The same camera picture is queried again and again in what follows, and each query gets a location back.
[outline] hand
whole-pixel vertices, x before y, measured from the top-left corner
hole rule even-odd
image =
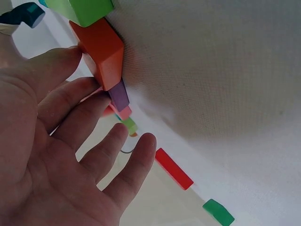
[[[96,187],[127,138],[123,124],[77,161],[110,102],[98,92],[80,103],[98,89],[93,78],[55,89],[80,59],[78,48],[54,49],[0,70],[0,225],[116,226],[151,169],[156,139],[145,134],[108,187]]]

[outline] white fabric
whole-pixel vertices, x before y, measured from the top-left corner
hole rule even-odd
[[[297,0],[119,0],[133,118],[237,225],[299,225]]]

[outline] pink block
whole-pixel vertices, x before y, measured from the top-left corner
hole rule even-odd
[[[113,109],[116,115],[119,116],[122,120],[127,120],[130,115],[132,114],[132,110],[129,106],[127,106],[125,109],[123,109],[121,112],[118,112],[117,109],[114,107],[113,104],[110,104],[110,107]]]

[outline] teal block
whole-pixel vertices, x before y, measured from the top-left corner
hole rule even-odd
[[[217,201],[210,199],[203,205],[203,208],[210,213],[222,226],[230,226],[235,220],[234,217]]]
[[[39,3],[40,3],[41,5],[43,5],[43,6],[45,6],[45,7],[48,8],[48,6],[47,6],[45,0],[39,0]]]
[[[45,11],[36,3],[27,2],[17,6],[10,12],[0,16],[0,23],[20,25],[21,22],[26,23],[31,28],[35,28],[43,19]]]
[[[114,9],[111,0],[45,0],[45,4],[82,27],[90,26]]]

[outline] finger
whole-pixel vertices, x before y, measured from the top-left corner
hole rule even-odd
[[[39,103],[75,72],[81,56],[78,47],[56,48],[3,72],[25,82],[36,94]]]
[[[103,192],[112,198],[123,212],[138,194],[155,159],[156,138],[144,134],[125,168],[112,180]]]
[[[113,167],[127,136],[128,130],[126,126],[122,123],[116,124],[103,141],[92,148],[80,161],[81,165],[95,178],[96,184]]]
[[[99,87],[94,78],[79,78],[53,90],[39,103],[38,119],[50,134],[83,98]]]
[[[69,113],[52,137],[76,152],[92,133],[109,103],[110,99],[103,91],[92,95]]]

